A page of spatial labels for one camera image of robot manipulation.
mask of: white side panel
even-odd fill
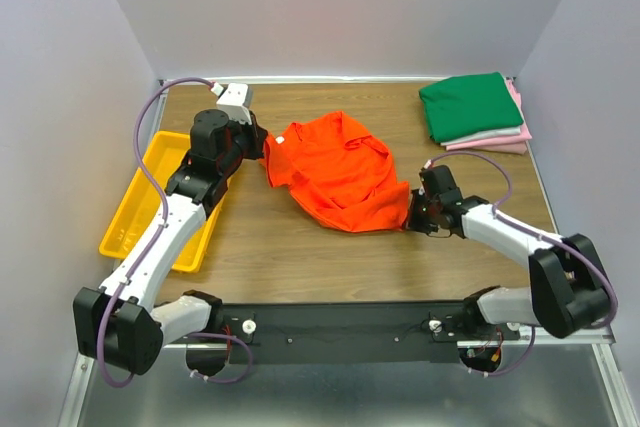
[[[489,324],[540,325],[533,313],[529,287],[494,289],[478,299],[478,307]]]
[[[614,350],[640,405],[640,4],[562,0],[516,81],[560,232],[591,238],[620,300]]]
[[[206,222],[206,215],[202,205],[194,204],[190,198],[182,195],[170,195],[167,198],[169,204],[169,216],[167,223],[162,220],[162,205],[156,215],[144,231],[140,240],[131,250],[120,266],[105,279],[100,287],[105,288],[107,295],[113,295],[121,283],[126,282],[126,273],[131,265],[140,257],[142,251],[155,235],[159,225],[165,225],[165,229],[151,248],[149,253],[138,265],[135,273],[129,279],[128,285],[120,294],[120,298],[127,300],[130,297],[138,299],[138,305],[151,311],[156,300],[160,286],[167,278],[171,267],[200,227]]]
[[[183,295],[170,304],[153,309],[151,317],[160,322],[162,345],[184,337],[192,332],[200,332],[209,322],[211,306],[204,300]]]
[[[465,237],[482,242],[489,247],[493,247],[495,250],[509,257],[528,271],[529,255],[538,249],[548,249],[552,247],[551,244],[542,242],[531,235],[520,232],[519,230],[494,219],[491,209],[491,204],[479,205],[472,208],[462,216],[462,230]],[[535,229],[530,225],[520,222],[519,220],[502,212],[500,213],[513,222],[538,231],[538,229]],[[558,240],[561,238],[557,234],[543,231],[539,232]]]
[[[116,0],[0,0],[0,424],[54,426],[155,75]]]
[[[162,77],[515,75],[560,0],[118,0]]]

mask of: green folded shirt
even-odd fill
[[[499,72],[451,77],[420,89],[420,98],[438,143],[524,122]]]

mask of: stack of folded clothes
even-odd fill
[[[447,150],[527,151],[522,99],[498,72],[451,77],[420,89],[420,98],[431,138]]]

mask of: white wall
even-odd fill
[[[559,0],[118,0],[162,77],[515,75]]]
[[[562,232],[599,250],[621,304],[615,352],[640,405],[640,4],[562,0],[517,85]]]
[[[155,76],[116,0],[0,4],[0,424],[53,426]]]

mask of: white arm segment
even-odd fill
[[[174,194],[167,197],[167,201],[169,216],[166,228],[120,294],[120,298],[123,300],[136,297],[138,305],[149,312],[153,308],[160,285],[164,282],[183,247],[206,222],[204,207],[194,204],[189,197]],[[162,224],[162,205],[127,258],[100,285],[101,288],[106,289],[107,295],[113,295],[120,283],[127,283],[126,272],[149,243],[160,224]]]
[[[540,325],[533,313],[529,287],[494,289],[478,299],[478,308],[488,324]]]
[[[162,346],[184,337],[192,332],[200,332],[209,322],[211,306],[202,299],[183,295],[178,300],[151,312],[151,317],[160,323]]]
[[[469,212],[462,216],[462,231],[465,237],[492,247],[526,269],[529,268],[529,255],[538,249],[548,249],[552,247],[552,245],[547,242],[542,242],[535,237],[520,232],[495,219],[491,208],[491,204],[478,205],[477,207],[469,209]],[[524,227],[554,239],[562,239],[562,237],[557,234],[536,229],[502,212],[500,213],[504,217]]]

